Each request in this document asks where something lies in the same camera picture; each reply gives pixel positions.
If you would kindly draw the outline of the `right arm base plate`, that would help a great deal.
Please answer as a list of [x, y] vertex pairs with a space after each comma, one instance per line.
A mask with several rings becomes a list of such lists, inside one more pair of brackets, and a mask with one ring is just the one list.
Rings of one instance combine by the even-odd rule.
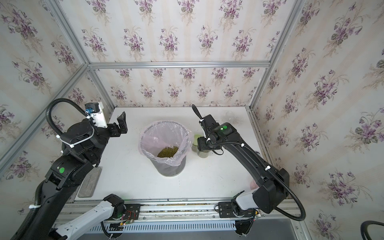
[[219, 202], [214, 206], [214, 210], [219, 214], [220, 218], [252, 218], [257, 217], [259, 212], [257, 209], [242, 210], [236, 208], [231, 202]]

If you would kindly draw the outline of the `red lid bean jar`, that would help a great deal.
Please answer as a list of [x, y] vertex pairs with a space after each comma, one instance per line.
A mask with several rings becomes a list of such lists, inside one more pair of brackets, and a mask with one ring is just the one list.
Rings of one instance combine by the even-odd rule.
[[198, 150], [198, 156], [200, 158], [207, 158], [210, 155], [210, 153], [211, 153], [210, 150], [204, 150], [204, 151]]

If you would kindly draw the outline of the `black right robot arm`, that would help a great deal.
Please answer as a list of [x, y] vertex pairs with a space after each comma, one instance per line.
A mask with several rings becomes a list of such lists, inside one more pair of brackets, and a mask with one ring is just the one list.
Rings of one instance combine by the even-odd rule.
[[[306, 211], [297, 195], [289, 187], [289, 173], [285, 169], [278, 170], [265, 161], [257, 151], [245, 142], [237, 129], [230, 123], [220, 125], [211, 115], [202, 117], [195, 105], [191, 105], [191, 107], [199, 117], [199, 124], [204, 131], [204, 136], [198, 138], [198, 149], [214, 153], [222, 149], [227, 150], [242, 164], [256, 182], [257, 187], [254, 190], [242, 191], [232, 198], [233, 213], [240, 217], [250, 209], [261, 210], [266, 214], [276, 210], [291, 220], [304, 221]], [[278, 207], [288, 196], [292, 197], [300, 210], [298, 217]]]

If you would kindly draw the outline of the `white lid bean jar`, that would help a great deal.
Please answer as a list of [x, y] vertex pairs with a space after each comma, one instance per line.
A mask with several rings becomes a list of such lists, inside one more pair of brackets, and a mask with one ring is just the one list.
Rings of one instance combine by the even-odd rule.
[[226, 112], [224, 120], [225, 120], [225, 122], [228, 122], [233, 126], [238, 125], [240, 123], [239, 118], [231, 111]]

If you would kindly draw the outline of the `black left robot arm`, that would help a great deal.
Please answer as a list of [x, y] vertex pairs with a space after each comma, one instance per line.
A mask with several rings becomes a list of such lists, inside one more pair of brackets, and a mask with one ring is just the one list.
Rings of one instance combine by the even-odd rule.
[[[52, 111], [59, 103], [67, 103], [85, 118], [64, 133], [55, 124]], [[92, 227], [111, 217], [123, 216], [124, 200], [110, 194], [92, 210], [66, 224], [54, 227], [54, 223], [67, 200], [82, 184], [88, 173], [100, 164], [102, 154], [110, 138], [128, 132], [126, 113], [117, 123], [108, 124], [101, 103], [91, 102], [82, 109], [74, 101], [59, 98], [46, 108], [46, 120], [62, 143], [62, 156], [51, 166], [45, 179], [35, 191], [35, 202], [30, 212], [13, 235], [14, 240], [77, 240]]]

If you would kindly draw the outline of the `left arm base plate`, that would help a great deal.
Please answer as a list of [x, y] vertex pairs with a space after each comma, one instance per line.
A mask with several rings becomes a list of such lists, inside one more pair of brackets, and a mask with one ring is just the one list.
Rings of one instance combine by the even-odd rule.
[[121, 225], [132, 224], [139, 219], [141, 204], [125, 204], [123, 210], [118, 213], [116, 220], [121, 222]]

